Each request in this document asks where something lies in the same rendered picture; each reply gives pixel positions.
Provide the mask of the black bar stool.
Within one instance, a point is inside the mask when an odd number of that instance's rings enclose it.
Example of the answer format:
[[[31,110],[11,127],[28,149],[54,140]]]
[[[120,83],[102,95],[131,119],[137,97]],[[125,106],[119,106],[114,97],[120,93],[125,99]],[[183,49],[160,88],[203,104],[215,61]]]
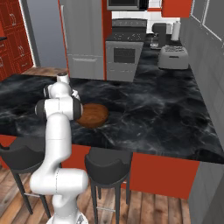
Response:
[[[10,168],[30,214],[33,214],[32,207],[19,175],[33,174],[42,165],[45,152],[46,140],[43,137],[17,137],[9,146],[0,144],[0,156]]]
[[[126,181],[126,204],[130,203],[130,170],[133,153],[91,147],[85,156],[87,175],[90,178],[94,209],[94,224],[98,224],[97,199],[102,188],[115,189],[115,224],[119,224],[121,184]]]

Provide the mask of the grey oven with hob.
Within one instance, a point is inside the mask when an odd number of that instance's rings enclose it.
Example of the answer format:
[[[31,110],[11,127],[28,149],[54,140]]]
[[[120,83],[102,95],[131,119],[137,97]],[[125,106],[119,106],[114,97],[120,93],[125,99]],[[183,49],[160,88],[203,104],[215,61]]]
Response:
[[[120,18],[112,20],[112,33],[106,39],[108,81],[134,80],[146,37],[147,20]]]

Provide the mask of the red cupboard run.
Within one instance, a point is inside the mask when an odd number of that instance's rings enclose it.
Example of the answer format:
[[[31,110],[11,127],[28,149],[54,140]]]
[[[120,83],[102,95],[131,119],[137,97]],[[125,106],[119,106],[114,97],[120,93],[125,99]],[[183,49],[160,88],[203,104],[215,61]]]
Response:
[[[0,81],[33,66],[18,0],[0,0]]]

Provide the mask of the black coffee machine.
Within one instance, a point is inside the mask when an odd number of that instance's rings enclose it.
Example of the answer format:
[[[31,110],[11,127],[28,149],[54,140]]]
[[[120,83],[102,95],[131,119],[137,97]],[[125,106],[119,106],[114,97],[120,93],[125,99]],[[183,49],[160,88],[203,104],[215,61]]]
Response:
[[[166,23],[154,23],[152,26],[154,37],[151,39],[152,49],[161,49],[166,43]]]

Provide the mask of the grey microwave oven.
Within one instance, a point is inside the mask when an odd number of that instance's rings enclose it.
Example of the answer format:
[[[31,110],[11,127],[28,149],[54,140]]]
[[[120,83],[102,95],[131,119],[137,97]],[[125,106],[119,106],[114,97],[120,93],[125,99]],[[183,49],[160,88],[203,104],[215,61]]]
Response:
[[[149,0],[107,0],[109,11],[146,11]]]

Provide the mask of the white toaster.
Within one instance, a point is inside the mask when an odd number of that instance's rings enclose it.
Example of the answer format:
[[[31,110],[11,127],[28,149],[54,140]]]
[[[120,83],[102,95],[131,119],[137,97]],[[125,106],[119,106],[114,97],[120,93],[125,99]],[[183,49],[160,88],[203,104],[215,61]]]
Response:
[[[183,46],[163,46],[158,55],[157,65],[161,69],[185,70],[188,68],[188,52]]]

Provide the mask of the white paper towel roll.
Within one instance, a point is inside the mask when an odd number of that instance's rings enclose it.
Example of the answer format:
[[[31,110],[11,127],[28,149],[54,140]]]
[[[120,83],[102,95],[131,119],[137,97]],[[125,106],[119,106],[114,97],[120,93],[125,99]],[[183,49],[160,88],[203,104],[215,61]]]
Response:
[[[181,26],[181,23],[179,21],[176,21],[173,24],[172,34],[171,34],[171,40],[172,41],[178,41],[179,40],[180,26]]]

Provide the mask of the red wall cupboard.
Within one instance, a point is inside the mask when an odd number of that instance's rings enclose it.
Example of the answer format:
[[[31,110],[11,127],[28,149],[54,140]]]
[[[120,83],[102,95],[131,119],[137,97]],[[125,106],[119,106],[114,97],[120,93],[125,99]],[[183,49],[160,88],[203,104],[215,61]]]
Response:
[[[162,0],[163,18],[188,18],[192,0]]]

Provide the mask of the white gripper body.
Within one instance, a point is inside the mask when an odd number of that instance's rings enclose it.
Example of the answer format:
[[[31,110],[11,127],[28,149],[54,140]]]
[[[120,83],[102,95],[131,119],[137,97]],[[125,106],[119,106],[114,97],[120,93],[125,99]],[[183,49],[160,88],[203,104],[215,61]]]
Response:
[[[75,89],[72,89],[72,97],[78,99],[79,101],[81,100],[78,91],[76,91]]]

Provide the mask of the red island cabinet front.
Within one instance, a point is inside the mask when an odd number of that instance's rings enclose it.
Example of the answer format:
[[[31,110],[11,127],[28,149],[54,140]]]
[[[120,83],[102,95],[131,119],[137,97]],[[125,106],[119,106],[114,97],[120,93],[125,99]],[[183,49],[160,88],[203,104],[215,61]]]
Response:
[[[133,153],[131,190],[187,200],[200,162]]]

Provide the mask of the grey fridge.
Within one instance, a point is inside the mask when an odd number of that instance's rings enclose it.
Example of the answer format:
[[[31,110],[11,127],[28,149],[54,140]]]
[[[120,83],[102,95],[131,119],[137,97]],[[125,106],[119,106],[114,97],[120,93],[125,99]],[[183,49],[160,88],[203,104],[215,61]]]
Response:
[[[102,0],[59,0],[71,78],[103,79]]]

